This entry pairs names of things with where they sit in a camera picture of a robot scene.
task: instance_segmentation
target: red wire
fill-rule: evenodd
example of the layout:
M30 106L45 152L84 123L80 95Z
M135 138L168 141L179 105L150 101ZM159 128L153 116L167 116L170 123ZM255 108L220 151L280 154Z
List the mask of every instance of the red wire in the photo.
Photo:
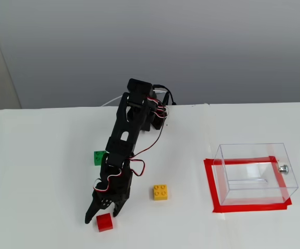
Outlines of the red wire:
M141 173L140 173L140 174L137 174L137 173L136 173L136 171L134 171L132 168L130 168L130 169L131 169L131 171L132 171L132 172L134 172L134 174L135 174L135 175L137 175L137 176L141 176L141 175L143 175L143 173L144 173L144 170L145 170L145 162L144 162L143 160L141 160L141 159L130 159L130 161L138 161L138 162L143 162L143 169L142 169L142 171L141 171Z
M153 143L150 147L148 147L148 148L146 148L146 149L143 149L142 151L140 151L139 153L137 153L137 154L134 155L133 157L130 157L130 159L135 158L135 157L136 157L137 155L139 155L140 153L143 153L144 151L147 151L148 149L152 148L153 145L155 145L155 143L159 140L159 138L160 138L160 136L161 136L162 130L163 130L164 125L165 125L165 120L166 120L166 119L164 118L164 122L163 122L163 124L162 124L162 126L161 126L161 130L160 130L159 136L158 136L158 138L154 141L154 143Z

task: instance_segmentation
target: screw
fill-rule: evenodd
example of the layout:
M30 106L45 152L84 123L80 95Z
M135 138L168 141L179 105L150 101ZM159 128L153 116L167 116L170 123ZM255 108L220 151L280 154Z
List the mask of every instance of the screw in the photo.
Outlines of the screw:
M279 166L280 173L287 175L289 173L288 165Z

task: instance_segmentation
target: white cable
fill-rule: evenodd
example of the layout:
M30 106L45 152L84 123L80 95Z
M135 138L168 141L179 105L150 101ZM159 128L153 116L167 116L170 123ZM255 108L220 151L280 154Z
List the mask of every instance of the white cable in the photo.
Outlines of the white cable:
M122 98L122 95L116 97L115 99L112 99L112 100L108 101L107 103L103 104L102 106L108 105L110 102L113 102L114 100L117 100L117 99L119 99L119 98Z
M154 91L158 94L166 93L166 91L162 91L162 90L154 90Z
M121 171L120 169L119 169L119 171L120 171L119 174L117 174L117 175L109 175L109 176L107 177L107 182L108 182L108 184L107 184L107 188L106 188L106 189L98 189L98 188L96 188L96 187L94 186L94 184L96 183L97 180L100 180L100 181L101 181L100 178L97 178L97 179L94 181L94 184L92 185L93 189L96 190L96 191L98 191L98 192L106 192L106 191L108 190L108 188L109 188L109 178L110 178L111 176L120 176L121 173L122 173L122 171Z
M155 92L158 93L158 94L166 93L166 91L162 91L162 90L155 90ZM119 98L122 98L122 95L116 97L115 99L112 99L112 100L108 101L107 103L103 104L102 106L106 106L106 105L108 105L109 103L111 103L111 102L113 102L114 100L117 100L117 99L119 99Z

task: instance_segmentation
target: red tape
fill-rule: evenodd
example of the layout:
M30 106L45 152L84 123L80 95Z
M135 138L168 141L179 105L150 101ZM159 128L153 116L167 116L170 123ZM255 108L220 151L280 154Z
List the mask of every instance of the red tape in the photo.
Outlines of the red tape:
M268 157L268 158L251 158L251 159L228 159L224 161L225 164L245 164L245 163L255 163L255 162L271 162L274 172L276 172L277 168L277 160L275 157ZM291 205L291 199L286 199L286 189L281 191L282 197L286 200L284 203L274 203L274 204L246 204L246 205L220 205L218 193L216 189L216 182L213 176L212 165L218 165L214 163L213 159L205 159L205 170L207 174L207 181L210 188L213 206L214 206L214 213L231 213L231 212L249 212L249 211L271 211L271 210L286 210L288 205ZM279 187L284 188L285 183L284 179L281 174L275 174L277 181L279 183Z

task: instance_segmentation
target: green lego brick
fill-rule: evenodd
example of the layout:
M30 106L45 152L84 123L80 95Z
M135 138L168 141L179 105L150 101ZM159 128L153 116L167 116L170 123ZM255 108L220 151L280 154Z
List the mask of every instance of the green lego brick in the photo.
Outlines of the green lego brick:
M94 165L95 166L100 166L102 165L102 158L103 155L106 153L106 151L95 151L94 152Z

